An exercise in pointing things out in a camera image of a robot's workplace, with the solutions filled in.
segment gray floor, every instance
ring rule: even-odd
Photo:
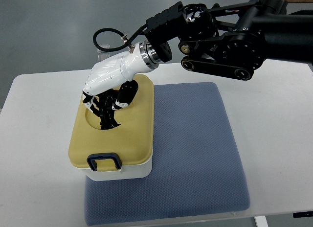
[[[112,27],[131,35],[146,19],[177,1],[183,4],[205,3],[211,7],[216,2],[223,6],[248,0],[0,0],[0,108],[16,76],[90,69],[97,61],[92,43],[96,30]],[[313,9],[313,5],[288,5],[289,13],[302,9]],[[236,19],[230,16],[224,21],[235,22]],[[103,44],[121,44],[116,36],[107,35],[99,39]],[[170,42],[171,62],[174,63],[183,57],[177,44],[177,39]],[[268,225],[311,227],[313,218],[293,219],[291,214],[271,216],[268,217]],[[255,224],[252,218],[247,218],[174,226],[254,227]]]

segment white table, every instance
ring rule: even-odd
[[[85,176],[67,150],[89,70],[18,76],[0,114],[2,226],[86,226]],[[139,226],[313,210],[313,77],[306,64],[267,60],[249,81],[164,64],[154,84],[214,82],[246,173],[246,211],[124,223]]]

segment robotic arm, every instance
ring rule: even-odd
[[[225,7],[215,4],[207,9],[204,4],[183,6],[178,2],[149,18],[129,40],[115,29],[98,30],[93,42],[99,50],[128,47],[129,51],[92,68],[83,90],[83,102],[101,118],[103,129],[118,126],[114,111],[133,100],[138,88],[134,75],[154,70],[160,61],[170,61],[172,53],[167,41],[175,37],[186,55],[181,65],[188,71],[249,80],[266,58],[312,63],[313,11],[286,15],[286,6],[282,0],[250,0]],[[235,24],[217,20],[233,14],[239,16]],[[96,38],[106,31],[119,34],[124,45],[111,49],[99,46]],[[138,35],[147,40],[133,45],[131,42]],[[112,90],[119,85],[119,91]]]

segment blue cushion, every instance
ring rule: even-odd
[[[88,225],[246,210],[246,177],[214,83],[155,86],[153,166],[140,179],[86,177]]]

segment cable connector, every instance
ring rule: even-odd
[[[124,43],[127,43],[127,41],[128,41],[127,35],[123,35],[123,36],[121,37],[121,39],[124,40]],[[135,48],[135,45],[133,45],[132,43],[130,43],[130,44],[128,45],[128,52],[129,52],[130,54],[132,54],[133,51],[134,51],[134,48]]]

